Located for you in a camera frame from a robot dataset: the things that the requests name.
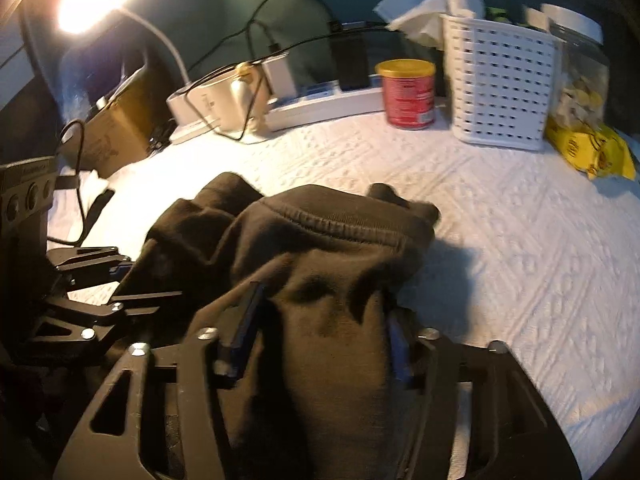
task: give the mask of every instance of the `black electronic device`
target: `black electronic device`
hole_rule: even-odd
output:
[[[329,37],[329,46],[334,60],[338,85],[342,91],[368,88],[370,85],[367,49],[362,32],[358,31],[363,26],[362,22],[330,23],[331,32],[341,32],[341,34],[332,34]],[[353,32],[344,34],[345,31],[351,29]]]
[[[9,351],[31,328],[31,301],[50,286],[47,211],[57,173],[54,156],[0,166],[0,340]]]

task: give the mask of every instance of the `white lid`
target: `white lid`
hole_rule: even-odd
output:
[[[597,22],[564,7],[542,4],[540,10],[561,27],[570,28],[579,34],[602,44],[602,29]]]

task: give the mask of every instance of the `lamp arm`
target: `lamp arm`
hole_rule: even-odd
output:
[[[178,49],[171,42],[171,40],[165,36],[162,30],[155,27],[154,25],[149,23],[147,20],[137,15],[135,12],[131,12],[129,9],[125,9],[124,7],[119,7],[118,10],[124,16],[127,16],[128,18],[132,19],[135,22],[138,22],[140,25],[150,30],[156,37],[160,39],[160,41],[164,43],[164,46],[166,46],[169,49],[169,52],[172,54],[172,56],[174,56],[175,63],[178,66],[178,69],[180,69],[180,76],[182,76],[184,85],[187,86],[191,84],[191,80],[189,79],[189,74],[187,74],[187,68],[185,67],[184,61],[180,56],[180,52],[178,52]]]

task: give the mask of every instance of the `red can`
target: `red can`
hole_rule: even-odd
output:
[[[434,121],[436,67],[421,59],[392,59],[376,65],[382,76],[386,120],[405,130],[421,130]]]

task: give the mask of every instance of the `cardboard box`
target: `cardboard box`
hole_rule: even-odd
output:
[[[107,178],[146,158],[153,130],[171,117],[165,102],[171,91],[162,70],[149,65],[137,70],[116,97],[87,121],[80,168],[97,170],[101,178]],[[71,167],[78,160],[79,142],[79,134],[74,134],[60,147]]]

